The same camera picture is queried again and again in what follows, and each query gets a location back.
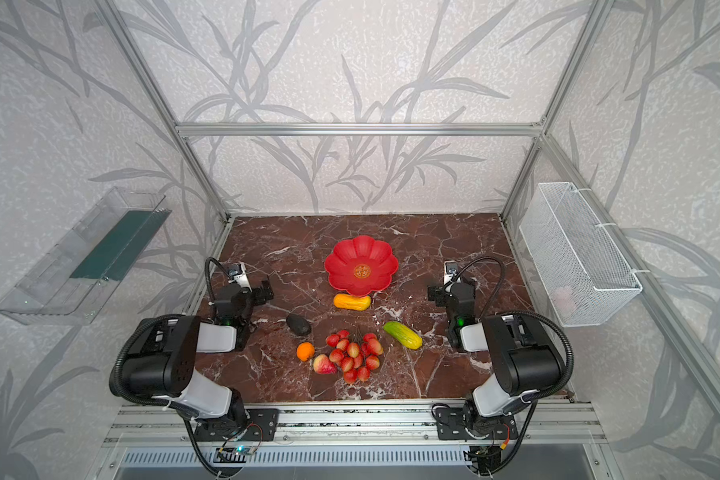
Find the aluminium mounting rail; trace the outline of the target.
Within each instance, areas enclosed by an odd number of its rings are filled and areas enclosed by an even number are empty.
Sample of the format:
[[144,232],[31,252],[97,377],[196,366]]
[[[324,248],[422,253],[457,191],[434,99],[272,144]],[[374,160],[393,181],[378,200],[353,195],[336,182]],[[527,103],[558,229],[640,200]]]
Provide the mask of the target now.
[[[274,437],[264,447],[430,445],[447,427],[433,399],[255,403],[279,411]],[[539,402],[526,431],[525,444],[601,444],[606,434],[589,403],[554,397]],[[120,409],[103,445],[179,447],[189,444],[180,418],[156,407]]]

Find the small fake orange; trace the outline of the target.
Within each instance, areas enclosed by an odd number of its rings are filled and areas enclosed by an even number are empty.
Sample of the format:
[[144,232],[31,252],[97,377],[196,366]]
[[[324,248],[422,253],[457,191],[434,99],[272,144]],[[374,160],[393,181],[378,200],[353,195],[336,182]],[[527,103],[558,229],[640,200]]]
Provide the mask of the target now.
[[311,360],[315,355],[315,347],[309,342],[300,343],[296,350],[297,358],[302,362]]

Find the bunch of red fake cherries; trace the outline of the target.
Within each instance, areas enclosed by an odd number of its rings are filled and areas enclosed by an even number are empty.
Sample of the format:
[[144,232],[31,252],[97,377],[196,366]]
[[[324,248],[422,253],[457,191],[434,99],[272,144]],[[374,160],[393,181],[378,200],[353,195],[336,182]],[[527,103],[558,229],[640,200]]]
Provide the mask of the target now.
[[355,341],[348,330],[340,330],[328,335],[325,344],[330,348],[325,355],[336,364],[336,373],[341,373],[348,384],[367,381],[381,368],[384,349],[374,332],[365,333]]

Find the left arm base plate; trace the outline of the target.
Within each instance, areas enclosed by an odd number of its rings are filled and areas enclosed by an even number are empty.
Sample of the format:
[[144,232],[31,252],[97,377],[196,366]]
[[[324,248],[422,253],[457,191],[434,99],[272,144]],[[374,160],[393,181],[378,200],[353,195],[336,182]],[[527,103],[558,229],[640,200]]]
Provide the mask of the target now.
[[271,442],[275,437],[279,413],[276,408],[254,408],[247,409],[241,420],[226,417],[200,420],[193,434],[198,442]]

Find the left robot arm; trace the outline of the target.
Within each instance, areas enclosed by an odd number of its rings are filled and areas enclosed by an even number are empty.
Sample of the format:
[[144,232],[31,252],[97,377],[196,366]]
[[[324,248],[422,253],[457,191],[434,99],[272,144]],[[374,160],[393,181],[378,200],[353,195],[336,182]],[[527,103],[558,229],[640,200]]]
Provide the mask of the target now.
[[134,404],[171,408],[186,420],[232,430],[247,426],[240,393],[202,375],[195,360],[199,353],[243,350],[253,332],[253,309],[273,298],[267,280],[254,288],[233,281],[222,289],[219,324],[183,314],[142,320],[115,360],[111,393]]

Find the orange yellow fake squash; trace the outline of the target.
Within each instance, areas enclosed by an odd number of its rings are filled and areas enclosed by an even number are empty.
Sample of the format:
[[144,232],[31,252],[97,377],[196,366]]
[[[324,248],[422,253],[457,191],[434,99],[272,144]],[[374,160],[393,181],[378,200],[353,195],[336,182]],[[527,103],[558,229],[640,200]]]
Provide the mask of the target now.
[[371,302],[368,295],[360,297],[344,293],[335,295],[333,299],[336,308],[352,311],[365,311],[371,306]]

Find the green yellow fake cucumber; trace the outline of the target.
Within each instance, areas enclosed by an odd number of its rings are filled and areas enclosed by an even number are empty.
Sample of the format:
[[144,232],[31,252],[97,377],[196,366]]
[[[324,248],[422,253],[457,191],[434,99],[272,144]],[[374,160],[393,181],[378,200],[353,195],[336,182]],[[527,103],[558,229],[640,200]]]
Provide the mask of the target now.
[[418,350],[423,345],[422,338],[414,330],[398,321],[385,323],[383,330],[408,349]]

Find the pink object in basket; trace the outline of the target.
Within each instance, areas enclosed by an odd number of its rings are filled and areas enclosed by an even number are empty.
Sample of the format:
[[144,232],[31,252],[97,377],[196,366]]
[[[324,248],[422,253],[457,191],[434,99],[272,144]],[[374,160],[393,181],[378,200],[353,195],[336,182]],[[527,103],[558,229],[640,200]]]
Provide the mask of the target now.
[[561,319],[569,319],[577,310],[574,291],[571,286],[555,288],[550,294],[550,299]]

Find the small green circuit board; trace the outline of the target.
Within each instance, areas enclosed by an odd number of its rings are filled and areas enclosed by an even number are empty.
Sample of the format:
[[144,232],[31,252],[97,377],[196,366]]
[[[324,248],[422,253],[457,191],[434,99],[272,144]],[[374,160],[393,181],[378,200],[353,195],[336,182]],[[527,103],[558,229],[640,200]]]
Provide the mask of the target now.
[[226,445],[215,450],[213,461],[222,465],[246,464],[253,459],[256,453],[256,446]]

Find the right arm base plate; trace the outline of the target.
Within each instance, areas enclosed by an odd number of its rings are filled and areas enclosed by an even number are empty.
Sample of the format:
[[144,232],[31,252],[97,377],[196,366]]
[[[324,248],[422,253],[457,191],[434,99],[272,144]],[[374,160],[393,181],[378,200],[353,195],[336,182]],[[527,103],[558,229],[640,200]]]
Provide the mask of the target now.
[[512,415],[484,417],[466,404],[452,407],[442,403],[432,405],[430,414],[439,440],[488,440],[508,443],[519,437],[517,423]]

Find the red flower-shaped fruit bowl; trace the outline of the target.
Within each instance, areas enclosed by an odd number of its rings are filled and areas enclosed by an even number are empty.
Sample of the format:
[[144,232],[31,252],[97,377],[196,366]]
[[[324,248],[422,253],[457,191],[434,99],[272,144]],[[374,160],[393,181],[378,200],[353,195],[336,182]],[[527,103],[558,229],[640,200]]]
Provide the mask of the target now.
[[399,261],[387,242],[361,235],[338,242],[324,268],[334,289],[363,297],[388,288]]

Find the dark fake avocado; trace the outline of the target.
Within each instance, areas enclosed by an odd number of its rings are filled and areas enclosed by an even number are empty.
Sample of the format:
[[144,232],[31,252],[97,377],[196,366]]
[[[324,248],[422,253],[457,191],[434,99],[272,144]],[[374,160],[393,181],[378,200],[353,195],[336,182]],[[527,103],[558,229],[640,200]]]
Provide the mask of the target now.
[[290,313],[286,317],[286,325],[289,330],[298,337],[306,337],[311,333],[310,322],[301,315]]

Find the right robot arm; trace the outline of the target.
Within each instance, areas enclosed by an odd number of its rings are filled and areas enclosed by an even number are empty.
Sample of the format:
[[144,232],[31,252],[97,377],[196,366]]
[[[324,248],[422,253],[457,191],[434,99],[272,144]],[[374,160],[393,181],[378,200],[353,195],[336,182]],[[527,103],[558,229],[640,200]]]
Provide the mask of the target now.
[[556,322],[533,311],[475,315],[476,288],[430,286],[428,300],[445,309],[446,336],[460,352],[486,352],[492,375],[465,400],[465,426],[514,415],[557,393],[573,374],[572,344]]

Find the clear acrylic wall shelf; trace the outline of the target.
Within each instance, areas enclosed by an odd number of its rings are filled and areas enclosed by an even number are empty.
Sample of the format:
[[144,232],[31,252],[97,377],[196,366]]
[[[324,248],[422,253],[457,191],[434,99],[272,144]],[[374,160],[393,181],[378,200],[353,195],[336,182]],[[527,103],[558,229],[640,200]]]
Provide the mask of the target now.
[[113,187],[0,298],[22,325],[88,325],[172,210],[166,196]]

